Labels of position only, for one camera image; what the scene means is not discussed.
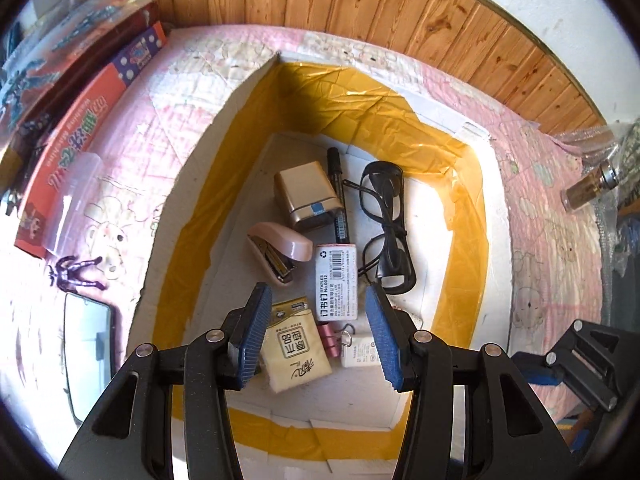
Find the white USB charger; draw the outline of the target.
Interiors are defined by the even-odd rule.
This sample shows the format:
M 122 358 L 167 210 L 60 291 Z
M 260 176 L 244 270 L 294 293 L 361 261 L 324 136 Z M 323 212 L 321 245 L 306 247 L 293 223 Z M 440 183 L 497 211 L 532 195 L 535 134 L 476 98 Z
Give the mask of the white USB charger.
M 342 367 L 377 367 L 381 364 L 378 348 L 371 335 L 344 333 L 341 344 Z

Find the gold tissue pack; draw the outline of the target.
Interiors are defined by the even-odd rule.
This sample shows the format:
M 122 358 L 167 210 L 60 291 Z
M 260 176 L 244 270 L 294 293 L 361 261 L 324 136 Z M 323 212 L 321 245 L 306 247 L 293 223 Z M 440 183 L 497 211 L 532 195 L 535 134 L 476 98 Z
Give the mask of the gold tissue pack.
M 285 392 L 332 374 L 306 297 L 274 304 L 260 350 L 269 387 Z

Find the pink binder clip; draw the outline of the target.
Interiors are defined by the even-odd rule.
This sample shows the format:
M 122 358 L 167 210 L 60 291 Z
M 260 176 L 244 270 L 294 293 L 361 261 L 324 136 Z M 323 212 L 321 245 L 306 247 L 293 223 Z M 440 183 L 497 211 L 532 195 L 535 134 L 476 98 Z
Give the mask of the pink binder clip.
M 318 334 L 326 355 L 331 359 L 338 359 L 344 348 L 352 345 L 352 338 L 356 334 L 355 326 L 345 324 L 337 330 L 329 322 L 317 324 Z

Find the black safety glasses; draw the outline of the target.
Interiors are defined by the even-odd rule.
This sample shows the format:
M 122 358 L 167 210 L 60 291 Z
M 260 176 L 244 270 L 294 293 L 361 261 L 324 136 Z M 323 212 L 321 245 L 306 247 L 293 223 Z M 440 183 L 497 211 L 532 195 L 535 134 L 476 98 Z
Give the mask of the black safety glasses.
M 387 295 L 405 295 L 418 279 L 408 244 L 404 172 L 393 162 L 375 160 L 363 168 L 358 183 L 343 183 L 358 193 L 361 211 L 380 228 L 362 248 L 358 275 Z

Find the pink stapler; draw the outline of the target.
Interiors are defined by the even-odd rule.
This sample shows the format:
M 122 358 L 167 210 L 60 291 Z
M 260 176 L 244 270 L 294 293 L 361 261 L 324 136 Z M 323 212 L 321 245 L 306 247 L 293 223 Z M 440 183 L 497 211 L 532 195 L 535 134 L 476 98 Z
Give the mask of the pink stapler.
M 308 262 L 314 255 L 314 243 L 303 234 L 276 222 L 258 222 L 248 229 L 250 248 L 274 284 L 288 286 L 295 265 Z

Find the staples box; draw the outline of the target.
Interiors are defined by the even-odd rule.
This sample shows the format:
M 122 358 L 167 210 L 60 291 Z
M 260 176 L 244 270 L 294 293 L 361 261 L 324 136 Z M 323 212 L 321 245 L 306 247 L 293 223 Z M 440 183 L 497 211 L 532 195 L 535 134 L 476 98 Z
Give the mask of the staples box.
M 358 266 L 354 244 L 321 244 L 314 252 L 319 322 L 355 321 L 358 318 Z

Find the black marker pen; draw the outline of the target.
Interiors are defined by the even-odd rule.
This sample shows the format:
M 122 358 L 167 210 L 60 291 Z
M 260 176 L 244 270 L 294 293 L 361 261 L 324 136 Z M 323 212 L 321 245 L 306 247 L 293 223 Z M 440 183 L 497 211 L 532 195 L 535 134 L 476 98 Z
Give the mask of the black marker pen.
M 343 171 L 340 151 L 337 148 L 329 148 L 326 151 L 328 163 L 328 177 L 334 188 L 336 197 L 341 203 L 334 217 L 334 232 L 337 244 L 349 244 L 348 218 L 346 214 L 345 195 L 343 188 Z

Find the gold metal box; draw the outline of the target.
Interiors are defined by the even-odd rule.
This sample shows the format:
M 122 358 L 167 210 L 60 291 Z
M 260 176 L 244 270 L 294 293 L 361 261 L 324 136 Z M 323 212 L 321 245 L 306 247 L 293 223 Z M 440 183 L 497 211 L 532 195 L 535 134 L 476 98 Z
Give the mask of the gold metal box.
M 273 193 L 286 222 L 297 232 L 322 228 L 344 211 L 329 177 L 316 160 L 277 172 Z

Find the black smartphone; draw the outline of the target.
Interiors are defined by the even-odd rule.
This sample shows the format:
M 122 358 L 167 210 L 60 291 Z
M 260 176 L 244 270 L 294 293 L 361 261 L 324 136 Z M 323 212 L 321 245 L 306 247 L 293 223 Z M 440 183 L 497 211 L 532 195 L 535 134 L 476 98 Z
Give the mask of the black smartphone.
M 114 309 L 68 292 L 63 311 L 63 360 L 66 393 L 77 426 L 112 380 L 114 344 Z

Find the white cardboard box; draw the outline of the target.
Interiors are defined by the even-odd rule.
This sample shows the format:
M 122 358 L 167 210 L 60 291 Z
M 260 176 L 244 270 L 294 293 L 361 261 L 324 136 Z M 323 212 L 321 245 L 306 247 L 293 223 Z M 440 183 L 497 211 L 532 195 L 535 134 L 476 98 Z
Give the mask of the white cardboard box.
M 272 289 L 258 374 L 228 396 L 249 479 L 390 478 L 409 398 L 386 382 L 364 312 L 384 243 L 364 173 L 404 177 L 395 245 L 416 282 L 393 306 L 448 344 L 509 340 L 511 237 L 489 131 L 390 72 L 280 51 L 233 81 L 160 219 L 130 332 L 170 348 Z

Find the pink cartoon quilt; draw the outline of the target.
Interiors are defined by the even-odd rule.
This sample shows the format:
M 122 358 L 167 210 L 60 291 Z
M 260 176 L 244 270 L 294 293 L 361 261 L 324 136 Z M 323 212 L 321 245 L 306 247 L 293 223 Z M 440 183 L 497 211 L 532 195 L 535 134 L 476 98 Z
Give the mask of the pink cartoon quilt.
M 235 78 L 280 51 L 390 72 L 413 90 L 433 91 L 489 131 L 511 237 L 506 351 L 544 353 L 578 318 L 600 321 L 596 217 L 591 207 L 570 214 L 561 202 L 561 191 L 579 179 L 582 163 L 559 148 L 539 120 L 523 118 L 431 65 L 373 44 L 281 27 L 194 27 L 170 34 L 88 147 L 103 168 L 72 255 L 103 258 L 86 275 L 107 289 L 78 295 L 114 309 L 116 363 L 138 344 L 154 344 L 132 342 L 130 332 L 160 219 L 181 169 Z M 1 220 L 1 397 L 39 451 L 58 462 L 78 429 L 63 360 L 66 293 L 50 285 L 46 260 L 14 246 L 19 225 L 17 216 Z

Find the glass tea bottle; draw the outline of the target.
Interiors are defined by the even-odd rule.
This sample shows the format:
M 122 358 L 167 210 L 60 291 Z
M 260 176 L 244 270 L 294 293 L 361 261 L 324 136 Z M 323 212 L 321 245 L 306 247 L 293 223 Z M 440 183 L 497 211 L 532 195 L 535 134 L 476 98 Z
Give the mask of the glass tea bottle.
M 612 162 L 605 159 L 591 169 L 578 182 L 561 192 L 561 200 L 567 212 L 576 211 L 608 193 L 618 185 L 618 173 Z

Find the purple toy figure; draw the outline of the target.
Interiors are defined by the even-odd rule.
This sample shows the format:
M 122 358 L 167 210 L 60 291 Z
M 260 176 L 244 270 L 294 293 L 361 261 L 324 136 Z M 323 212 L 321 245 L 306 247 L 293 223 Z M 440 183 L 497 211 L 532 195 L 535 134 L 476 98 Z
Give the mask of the purple toy figure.
M 90 266 L 97 266 L 102 260 L 102 257 L 79 260 L 74 255 L 58 259 L 55 266 L 49 266 L 50 285 L 62 290 L 62 292 L 72 292 L 73 294 L 78 293 L 79 287 L 105 290 L 107 289 L 105 284 L 100 281 L 86 280 L 82 276 L 82 272 Z

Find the clear plastic case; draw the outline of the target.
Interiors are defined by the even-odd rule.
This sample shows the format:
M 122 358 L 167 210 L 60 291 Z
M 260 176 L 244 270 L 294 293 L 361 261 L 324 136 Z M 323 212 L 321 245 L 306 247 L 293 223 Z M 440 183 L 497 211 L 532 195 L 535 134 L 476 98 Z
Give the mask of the clear plastic case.
M 73 253 L 85 222 L 85 208 L 98 188 L 102 168 L 102 158 L 90 152 L 80 152 L 70 165 L 44 232 L 43 247 L 53 257 Z

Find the red toy box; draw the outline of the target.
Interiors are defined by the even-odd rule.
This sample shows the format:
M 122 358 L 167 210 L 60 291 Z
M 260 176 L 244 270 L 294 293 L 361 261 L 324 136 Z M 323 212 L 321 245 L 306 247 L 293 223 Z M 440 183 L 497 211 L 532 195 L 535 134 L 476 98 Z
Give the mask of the red toy box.
M 138 35 L 92 78 L 58 122 L 30 173 L 14 246 L 36 258 L 47 253 L 54 205 L 76 156 L 88 150 L 130 84 L 166 44 L 161 22 Z

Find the dark robot toy box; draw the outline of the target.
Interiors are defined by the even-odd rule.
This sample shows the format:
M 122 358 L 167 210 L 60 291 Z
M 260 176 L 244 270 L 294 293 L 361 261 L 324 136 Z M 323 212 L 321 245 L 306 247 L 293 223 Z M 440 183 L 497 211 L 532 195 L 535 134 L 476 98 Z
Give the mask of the dark robot toy box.
M 160 17 L 156 0 L 86 0 L 30 50 L 1 88 L 1 149 L 25 122 L 51 115 Z

